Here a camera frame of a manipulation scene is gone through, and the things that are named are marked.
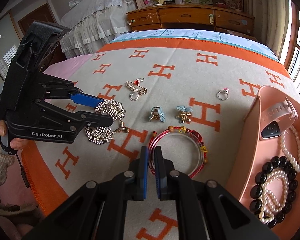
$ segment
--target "orange h letter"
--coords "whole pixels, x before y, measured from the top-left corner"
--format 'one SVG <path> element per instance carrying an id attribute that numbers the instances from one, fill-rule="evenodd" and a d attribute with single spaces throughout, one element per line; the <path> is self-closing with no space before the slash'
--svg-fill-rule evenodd
<path id="1" fill-rule="evenodd" d="M 134 53 L 138 53 L 138 54 L 137 55 L 131 55 L 129 58 L 131 58 L 131 57 L 144 57 L 146 54 L 141 55 L 142 52 L 148 53 L 149 49 L 147 49 L 147 50 L 135 50 Z"/>
<path id="2" fill-rule="evenodd" d="M 259 85 L 254 85 L 254 84 L 245 82 L 242 79 L 239 79 L 239 81 L 240 81 L 241 85 L 248 85 L 250 87 L 250 92 L 247 92 L 246 90 L 241 89 L 242 95 L 244 95 L 244 96 L 248 95 L 248 96 L 251 96 L 251 97 L 255 97 L 256 96 L 255 93 L 254 93 L 254 91 L 253 91 L 253 88 L 260 89 Z"/>
<path id="3" fill-rule="evenodd" d="M 197 106 L 202 107 L 201 118 L 191 117 L 191 121 L 214 127 L 215 131 L 220 132 L 220 121 L 219 120 L 216 120 L 215 122 L 207 121 L 207 108 L 214 109 L 217 114 L 220 114 L 221 107 L 219 104 L 209 105 L 209 104 L 206 104 L 203 102 L 195 101 L 194 98 L 190 98 L 189 105 L 190 106 L 197 105 Z"/>
<path id="4" fill-rule="evenodd" d="M 154 73 L 153 71 L 150 71 L 148 76 L 162 76 L 162 77 L 166 77 L 167 79 L 170 79 L 171 78 L 171 73 L 169 74 L 163 74 L 163 71 L 166 69 L 166 68 L 169 68 L 171 70 L 174 70 L 175 66 L 161 66 L 161 65 L 158 65 L 158 64 L 154 64 L 153 68 L 156 68 L 156 67 L 160 67 L 160 71 L 159 73 Z"/>
<path id="5" fill-rule="evenodd" d="M 104 73 L 104 72 L 106 72 L 106 69 L 105 70 L 103 70 L 105 67 L 110 67 L 112 65 L 112 63 L 111 64 L 101 64 L 100 65 L 100 67 L 99 68 L 101 68 L 100 70 L 95 70 L 94 71 L 94 73 Z"/>
<path id="6" fill-rule="evenodd" d="M 198 57 L 201 57 L 201 56 L 205 56 L 206 57 L 205 60 L 201 60 L 201 59 L 197 58 L 197 62 L 211 63 L 211 64 L 214 64 L 214 65 L 218 66 L 218 62 L 217 61 L 209 61 L 209 57 L 217 59 L 217 56 L 209 56 L 209 55 L 204 55 L 204 54 L 200 54 L 200 53 L 198 53 L 197 56 Z"/>
<path id="7" fill-rule="evenodd" d="M 69 112 L 71 110 L 71 112 L 73 112 L 77 106 L 73 106 L 70 103 L 67 104 L 67 106 L 65 108 L 68 108 L 67 111 Z"/>
<path id="8" fill-rule="evenodd" d="M 161 214 L 161 210 L 159 208 L 156 208 L 154 210 L 154 212 L 152 213 L 152 215 L 150 216 L 149 220 L 151 222 L 154 222 L 156 220 L 160 220 L 163 223 L 165 223 L 166 225 L 164 226 L 164 228 L 162 229 L 162 231 L 159 233 L 159 235 L 156 236 L 152 236 L 149 235 L 147 233 L 147 229 L 145 228 L 141 228 L 139 233 L 137 233 L 136 238 L 137 239 L 141 239 L 141 238 L 145 238 L 148 240 L 163 240 L 164 237 L 169 233 L 169 231 L 171 230 L 172 227 L 178 227 L 178 222 L 172 218 L 166 217 L 164 215 Z"/>
<path id="9" fill-rule="evenodd" d="M 139 131 L 136 131 L 136 130 L 133 130 L 133 129 L 129 129 L 129 133 L 128 135 L 126 136 L 123 144 L 121 146 L 119 145 L 116 145 L 114 142 L 115 140 L 112 140 L 110 143 L 109 143 L 109 146 L 108 146 L 108 151 L 110 151 L 111 149 L 114 149 L 115 151 L 123 154 L 123 155 L 126 155 L 127 157 L 130 158 L 130 161 L 133 161 L 135 158 L 137 158 L 139 152 L 134 150 L 133 152 L 130 152 L 128 150 L 125 149 L 125 147 L 127 146 L 128 142 L 130 141 L 132 135 L 134 136 L 137 136 L 139 137 L 139 142 L 141 143 L 144 143 L 145 140 L 146 140 L 146 136 L 148 134 L 148 131 L 144 130 L 142 133 L 139 132 Z"/>
<path id="10" fill-rule="evenodd" d="M 70 159 L 72 160 L 72 165 L 75 166 L 75 165 L 77 164 L 78 160 L 79 160 L 79 156 L 74 157 L 74 156 L 71 154 L 71 152 L 68 151 L 68 147 L 66 147 L 66 148 L 63 150 L 62 154 L 66 154 L 66 155 L 68 155 L 68 157 L 66 158 L 66 160 L 65 160 L 65 162 L 64 162 L 63 164 L 61 164 L 61 163 L 60 163 L 60 159 L 58 159 L 58 161 L 57 161 L 57 163 L 56 163 L 56 167 L 59 167 L 59 168 L 62 170 L 62 172 L 65 174 L 65 178 L 68 179 L 68 177 L 69 177 L 71 171 L 67 171 L 67 170 L 65 169 L 65 166 L 67 165 L 67 163 L 68 163 L 68 161 L 69 161 Z"/>
<path id="11" fill-rule="evenodd" d="M 271 83 L 276 83 L 276 84 L 278 84 L 278 85 L 280 85 L 280 86 L 282 86 L 282 87 L 284 88 L 284 85 L 283 85 L 282 83 L 279 83 L 279 82 L 277 81 L 277 78 L 278 78 L 279 80 L 281 80 L 281 78 L 280 78 L 279 76 L 273 75 L 273 74 L 269 73 L 268 71 L 266 71 L 266 73 L 267 73 L 269 76 L 273 76 L 274 80 L 271 79 L 271 78 L 269 78 Z"/>
<path id="12" fill-rule="evenodd" d="M 105 95 L 102 95 L 101 93 L 99 93 L 99 94 L 98 94 L 98 97 L 99 97 L 99 98 L 106 99 L 106 100 L 114 99 L 115 95 L 112 95 L 112 96 L 109 97 L 108 94 L 110 93 L 111 89 L 115 89 L 115 90 L 119 91 L 121 87 L 122 87 L 122 85 L 120 85 L 120 86 L 109 86 L 109 84 L 107 83 L 107 84 L 103 87 L 103 89 L 108 88 L 107 93 L 106 93 Z"/>
<path id="13" fill-rule="evenodd" d="M 93 58 L 92 60 L 99 60 L 99 59 L 101 59 L 101 57 L 102 57 L 103 55 L 105 55 L 105 54 L 98 54 L 98 55 L 96 55 L 96 57 Z"/>

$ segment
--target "drawer handle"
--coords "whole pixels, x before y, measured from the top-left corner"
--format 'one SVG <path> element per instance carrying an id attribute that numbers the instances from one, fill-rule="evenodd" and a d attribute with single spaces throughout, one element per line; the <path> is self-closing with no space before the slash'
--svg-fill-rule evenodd
<path id="1" fill-rule="evenodd" d="M 214 24 L 214 21 L 213 21 L 213 14 L 209 14 L 209 17 L 210 17 L 210 23 L 211 23 L 211 24 Z"/>
<path id="2" fill-rule="evenodd" d="M 232 24 L 235 24 L 235 25 L 240 25 L 240 23 L 239 23 L 239 22 L 237 22 L 237 21 L 234 21 L 234 20 L 229 20 L 229 22 L 230 22 L 230 23 L 232 23 Z"/>

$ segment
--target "pink tray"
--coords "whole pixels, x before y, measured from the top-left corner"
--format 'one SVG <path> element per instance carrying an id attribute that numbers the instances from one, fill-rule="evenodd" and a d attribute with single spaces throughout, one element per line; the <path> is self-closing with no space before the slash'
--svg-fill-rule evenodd
<path id="1" fill-rule="evenodd" d="M 255 185 L 255 175 L 261 171 L 262 165 L 270 161 L 273 156 L 283 156 L 280 149 L 280 138 L 259 140 L 260 114 L 273 104 L 285 101 L 286 97 L 298 112 L 299 119 L 293 125 L 300 137 L 300 103 L 275 87 L 262 86 L 245 117 L 239 151 L 226 189 L 248 209 L 253 200 L 250 197 L 250 190 Z M 290 153 L 298 159 L 297 143 L 290 129 L 286 136 L 286 145 Z M 272 229 L 282 240 L 290 240 L 300 227 L 300 173 L 297 174 L 296 180 L 299 185 L 296 189 L 297 198 L 292 203 L 292 210 L 282 223 Z M 268 188 L 275 193 L 278 199 L 281 199 L 281 182 L 275 180 Z"/>

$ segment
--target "watch face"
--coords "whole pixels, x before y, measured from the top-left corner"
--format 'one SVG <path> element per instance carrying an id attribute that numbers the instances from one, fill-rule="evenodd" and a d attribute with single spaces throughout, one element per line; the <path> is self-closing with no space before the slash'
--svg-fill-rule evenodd
<path id="1" fill-rule="evenodd" d="M 281 135 L 279 125 L 276 121 L 268 124 L 266 128 L 261 132 L 261 136 L 263 139 L 271 139 L 275 137 L 279 137 Z"/>

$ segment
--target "orange blanket border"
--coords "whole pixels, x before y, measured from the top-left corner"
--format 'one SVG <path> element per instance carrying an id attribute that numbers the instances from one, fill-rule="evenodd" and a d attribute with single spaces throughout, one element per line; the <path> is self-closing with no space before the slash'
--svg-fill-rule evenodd
<path id="1" fill-rule="evenodd" d="M 267 69 L 275 71 L 287 78 L 290 78 L 287 70 L 284 66 L 271 58 L 268 58 L 262 54 L 256 53 L 251 50 L 235 47 L 229 44 L 204 41 L 204 40 L 192 40 L 185 38 L 149 38 L 129 41 L 118 41 L 108 43 L 97 51 L 105 52 L 118 49 L 138 49 L 138 48 L 175 48 L 175 49 L 193 49 L 199 51 L 209 51 L 218 53 L 230 57 L 235 57 L 245 61 L 249 61 L 258 65 L 261 65 Z"/>
<path id="2" fill-rule="evenodd" d="M 48 216 L 69 196 L 53 177 L 35 141 L 29 141 L 22 151 L 21 158 L 34 197 L 43 214 Z"/>

